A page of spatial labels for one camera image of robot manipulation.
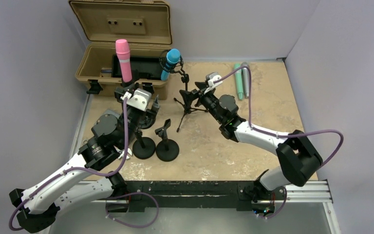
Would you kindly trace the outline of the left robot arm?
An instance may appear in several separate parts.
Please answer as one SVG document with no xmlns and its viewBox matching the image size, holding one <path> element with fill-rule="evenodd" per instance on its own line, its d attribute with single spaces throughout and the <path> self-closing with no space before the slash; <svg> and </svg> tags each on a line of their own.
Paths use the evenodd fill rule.
<svg viewBox="0 0 374 234">
<path fill-rule="evenodd" d="M 10 192 L 15 206 L 9 220 L 12 231 L 38 233 L 79 204 L 133 196 L 120 170 L 130 141 L 141 139 L 142 130 L 154 124 L 160 105 L 158 98 L 135 84 L 116 88 L 115 98 L 122 105 L 120 115 L 105 112 L 93 125 L 93 136 L 63 166 L 31 188 Z M 117 159 L 119 167 L 104 173 Z"/>
</svg>

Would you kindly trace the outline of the silver grey microphone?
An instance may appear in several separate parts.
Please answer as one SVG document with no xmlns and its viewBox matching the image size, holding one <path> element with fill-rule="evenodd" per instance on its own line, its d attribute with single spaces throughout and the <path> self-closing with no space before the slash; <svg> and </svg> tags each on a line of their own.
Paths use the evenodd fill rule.
<svg viewBox="0 0 374 234">
<path fill-rule="evenodd" d="M 245 66 L 247 68 L 242 69 L 242 78 L 243 78 L 243 90 L 245 98 L 249 98 L 249 70 L 248 70 L 248 63 L 243 62 L 242 66 Z"/>
</svg>

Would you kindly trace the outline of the mint green microphone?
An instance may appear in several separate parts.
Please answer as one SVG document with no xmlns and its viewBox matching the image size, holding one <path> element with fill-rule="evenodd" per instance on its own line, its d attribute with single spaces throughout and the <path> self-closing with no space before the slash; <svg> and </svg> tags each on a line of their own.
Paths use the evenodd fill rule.
<svg viewBox="0 0 374 234">
<path fill-rule="evenodd" d="M 243 78 L 242 78 L 242 70 L 237 70 L 234 74 L 235 76 L 235 83 L 236 83 L 236 92 L 239 100 L 244 99 L 244 92 L 243 92 Z"/>
</svg>

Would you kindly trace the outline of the black clip desk stand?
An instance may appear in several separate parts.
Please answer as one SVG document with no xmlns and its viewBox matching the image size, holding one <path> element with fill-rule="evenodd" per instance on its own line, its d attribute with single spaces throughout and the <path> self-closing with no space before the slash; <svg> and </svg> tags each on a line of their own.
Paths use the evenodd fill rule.
<svg viewBox="0 0 374 234">
<path fill-rule="evenodd" d="M 171 119 L 166 119 L 164 125 L 155 129 L 155 134 L 161 138 L 161 141 L 156 145 L 156 155 L 164 162 L 170 162 L 177 158 L 180 152 L 179 145 L 176 141 L 168 138 L 167 130 L 171 126 Z"/>
</svg>

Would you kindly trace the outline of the black shock-mount desk stand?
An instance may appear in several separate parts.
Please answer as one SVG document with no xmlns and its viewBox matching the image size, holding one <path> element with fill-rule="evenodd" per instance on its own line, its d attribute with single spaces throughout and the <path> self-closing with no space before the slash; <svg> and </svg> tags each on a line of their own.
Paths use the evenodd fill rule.
<svg viewBox="0 0 374 234">
<path fill-rule="evenodd" d="M 136 140 L 132 145 L 133 155 L 138 159 L 148 159 L 152 157 L 156 150 L 153 139 L 143 136 L 141 131 L 137 131 L 135 137 Z"/>
</svg>

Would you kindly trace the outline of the blue microphone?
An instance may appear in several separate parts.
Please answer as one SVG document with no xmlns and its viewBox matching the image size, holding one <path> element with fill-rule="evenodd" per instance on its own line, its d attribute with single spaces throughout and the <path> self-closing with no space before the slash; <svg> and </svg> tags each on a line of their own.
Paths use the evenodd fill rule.
<svg viewBox="0 0 374 234">
<path fill-rule="evenodd" d="M 160 77 L 161 81 L 166 81 L 168 79 L 171 70 L 180 61 L 180 57 L 181 54 L 178 49 L 173 48 L 167 51 L 164 59 L 163 70 Z"/>
</svg>

